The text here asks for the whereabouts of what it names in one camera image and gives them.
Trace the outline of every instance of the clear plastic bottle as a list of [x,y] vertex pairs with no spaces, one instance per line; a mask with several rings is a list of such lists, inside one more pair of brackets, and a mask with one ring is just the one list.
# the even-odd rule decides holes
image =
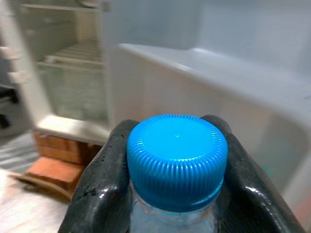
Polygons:
[[197,117],[160,115],[138,124],[127,145],[130,233],[216,233],[213,203],[227,154],[222,133]]

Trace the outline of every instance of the bottle neck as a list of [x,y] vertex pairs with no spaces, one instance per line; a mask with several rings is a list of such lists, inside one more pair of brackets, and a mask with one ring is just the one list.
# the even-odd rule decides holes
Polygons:
[[201,222],[202,220],[214,217],[212,214],[212,205],[208,205],[204,208],[201,208],[199,210],[191,211],[191,212],[169,212],[165,210],[158,209],[154,206],[151,206],[145,200],[143,200],[139,194],[136,192],[134,185],[132,182],[130,182],[130,186],[133,192],[134,197],[134,204],[139,204],[141,209],[149,215],[152,215],[154,218],[156,218],[160,222],[164,223],[170,223],[174,222],[174,224],[180,224],[180,225],[191,225],[198,222]]

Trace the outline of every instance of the open refrigerator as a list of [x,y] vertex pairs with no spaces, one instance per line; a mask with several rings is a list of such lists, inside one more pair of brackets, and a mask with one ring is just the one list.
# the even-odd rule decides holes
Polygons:
[[34,126],[103,144],[124,119],[225,119],[311,228],[311,5],[1,0],[2,52]]

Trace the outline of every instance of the refrigerator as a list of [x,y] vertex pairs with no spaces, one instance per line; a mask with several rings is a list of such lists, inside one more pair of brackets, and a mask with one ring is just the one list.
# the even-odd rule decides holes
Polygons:
[[103,145],[125,119],[225,119],[311,228],[311,4],[0,0],[33,126]]

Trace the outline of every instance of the blue bottle cap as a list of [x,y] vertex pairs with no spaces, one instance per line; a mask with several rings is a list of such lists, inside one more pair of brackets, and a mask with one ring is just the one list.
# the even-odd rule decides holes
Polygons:
[[223,134],[189,115],[146,119],[132,130],[127,142],[136,192],[151,206],[171,212],[197,210],[216,199],[227,155]]

